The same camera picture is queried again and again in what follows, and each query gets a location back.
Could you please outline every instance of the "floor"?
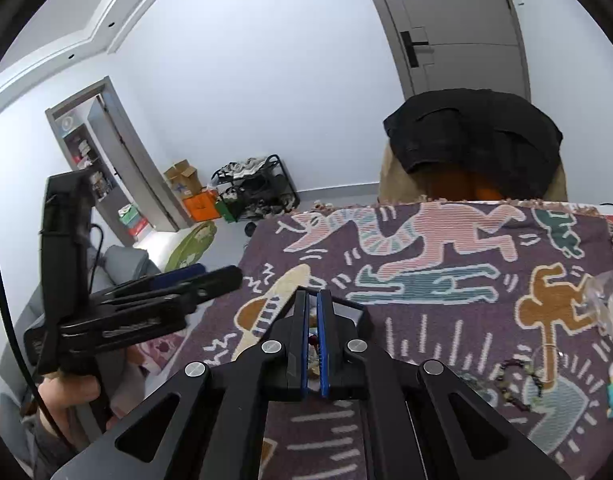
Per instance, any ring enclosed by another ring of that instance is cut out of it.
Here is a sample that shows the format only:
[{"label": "floor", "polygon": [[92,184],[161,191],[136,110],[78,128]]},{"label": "floor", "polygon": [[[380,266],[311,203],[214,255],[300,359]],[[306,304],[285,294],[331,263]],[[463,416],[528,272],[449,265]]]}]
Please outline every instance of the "floor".
[{"label": "floor", "polygon": [[[372,205],[376,203],[376,195],[350,195],[339,196],[335,198],[322,198],[319,202],[331,204],[335,207],[343,207],[347,205]],[[298,210],[308,211],[313,208],[316,200],[304,201],[300,204]],[[244,226],[246,222],[227,223],[223,219],[214,220],[218,231],[215,239],[209,248],[202,254],[199,263],[203,264],[207,270],[215,270],[220,267],[229,265],[237,265],[242,259],[244,249],[250,238],[244,234]],[[177,245],[186,237],[193,228],[186,228],[176,233],[165,233],[152,230],[144,238],[142,238],[135,247],[148,251],[151,261],[159,268],[164,269],[169,256]],[[187,335],[200,322],[206,309],[212,302],[204,303],[198,306],[195,313],[187,317]],[[150,395],[158,387],[160,387],[167,379],[171,365],[175,358],[171,359],[169,365],[162,370],[157,376],[150,375],[146,379],[146,394]]]}]

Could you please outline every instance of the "transparent plastic wrapper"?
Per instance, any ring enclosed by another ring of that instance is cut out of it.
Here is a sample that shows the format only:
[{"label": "transparent plastic wrapper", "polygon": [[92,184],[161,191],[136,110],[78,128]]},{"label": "transparent plastic wrapper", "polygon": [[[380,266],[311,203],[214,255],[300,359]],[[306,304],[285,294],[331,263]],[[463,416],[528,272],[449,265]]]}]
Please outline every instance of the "transparent plastic wrapper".
[{"label": "transparent plastic wrapper", "polygon": [[613,270],[587,280],[584,306],[598,322],[600,335],[609,335],[613,342]]}]

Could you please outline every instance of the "green floor mat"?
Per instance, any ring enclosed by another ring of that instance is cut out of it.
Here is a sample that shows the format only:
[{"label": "green floor mat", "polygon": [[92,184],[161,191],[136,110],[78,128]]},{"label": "green floor mat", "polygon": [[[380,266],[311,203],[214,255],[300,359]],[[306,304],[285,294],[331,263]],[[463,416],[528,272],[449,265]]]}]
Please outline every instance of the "green floor mat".
[{"label": "green floor mat", "polygon": [[171,253],[164,272],[197,263],[204,251],[213,243],[217,232],[218,228],[213,220],[198,224]]}]

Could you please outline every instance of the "silver screw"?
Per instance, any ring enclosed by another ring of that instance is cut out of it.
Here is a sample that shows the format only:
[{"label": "silver screw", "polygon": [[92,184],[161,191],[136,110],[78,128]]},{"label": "silver screw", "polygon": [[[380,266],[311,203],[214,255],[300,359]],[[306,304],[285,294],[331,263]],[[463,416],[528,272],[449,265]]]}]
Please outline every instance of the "silver screw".
[{"label": "silver screw", "polygon": [[444,371],[444,367],[440,361],[427,361],[424,364],[424,371],[429,375],[440,375]]},{"label": "silver screw", "polygon": [[194,362],[189,363],[184,368],[184,373],[189,377],[200,377],[206,371],[204,363]]},{"label": "silver screw", "polygon": [[277,354],[280,350],[282,350],[282,343],[275,339],[269,339],[262,343],[262,351],[265,354]]},{"label": "silver screw", "polygon": [[368,348],[368,345],[362,339],[351,339],[347,343],[347,348],[352,352],[360,353],[365,351]]}]

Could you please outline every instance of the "gray sofa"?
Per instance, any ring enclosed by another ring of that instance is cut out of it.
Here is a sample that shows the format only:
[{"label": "gray sofa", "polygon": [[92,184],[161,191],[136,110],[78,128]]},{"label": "gray sofa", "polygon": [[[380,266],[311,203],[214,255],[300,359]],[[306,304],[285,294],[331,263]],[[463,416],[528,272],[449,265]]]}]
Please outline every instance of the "gray sofa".
[{"label": "gray sofa", "polygon": [[[95,250],[90,249],[88,252],[89,269],[93,267],[94,258]],[[160,269],[149,260],[148,253],[145,250],[111,246],[100,257],[100,262],[93,277],[93,292],[159,273]],[[24,331],[43,313],[42,289],[38,286],[14,326],[25,359],[26,353],[24,352],[22,339]],[[11,452],[22,462],[29,464],[30,435],[22,425],[20,417],[20,405],[28,399],[29,392],[8,344],[4,348],[0,359],[0,377],[9,386],[13,394],[13,397],[6,393],[0,394],[0,434]]]}]

